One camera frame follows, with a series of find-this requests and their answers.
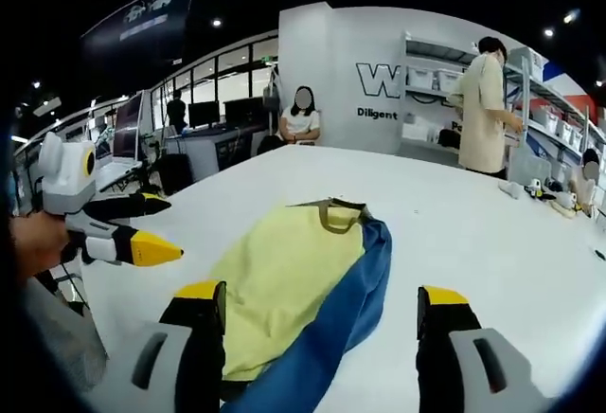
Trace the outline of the person's left hand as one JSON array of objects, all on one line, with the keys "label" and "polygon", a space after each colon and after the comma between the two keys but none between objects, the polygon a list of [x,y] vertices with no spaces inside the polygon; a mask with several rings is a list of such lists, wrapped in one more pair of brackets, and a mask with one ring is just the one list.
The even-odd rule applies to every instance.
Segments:
[{"label": "person's left hand", "polygon": [[57,266],[68,243],[63,219],[43,211],[9,219],[19,280],[27,280]]}]

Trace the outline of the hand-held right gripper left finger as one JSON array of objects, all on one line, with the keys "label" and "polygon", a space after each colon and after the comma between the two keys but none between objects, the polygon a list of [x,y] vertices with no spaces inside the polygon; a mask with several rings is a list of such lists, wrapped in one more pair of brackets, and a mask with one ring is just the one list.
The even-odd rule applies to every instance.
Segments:
[{"label": "hand-held right gripper left finger", "polygon": [[218,412],[226,282],[180,289],[157,322],[120,344],[94,388],[96,412]]}]

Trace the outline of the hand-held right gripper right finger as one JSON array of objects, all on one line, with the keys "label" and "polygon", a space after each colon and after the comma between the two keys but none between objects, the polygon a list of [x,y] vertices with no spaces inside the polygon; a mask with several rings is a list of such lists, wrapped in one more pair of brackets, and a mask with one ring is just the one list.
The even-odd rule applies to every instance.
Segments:
[{"label": "hand-held right gripper right finger", "polygon": [[420,412],[545,412],[551,401],[531,365],[501,333],[481,326],[464,296],[418,289]]}]

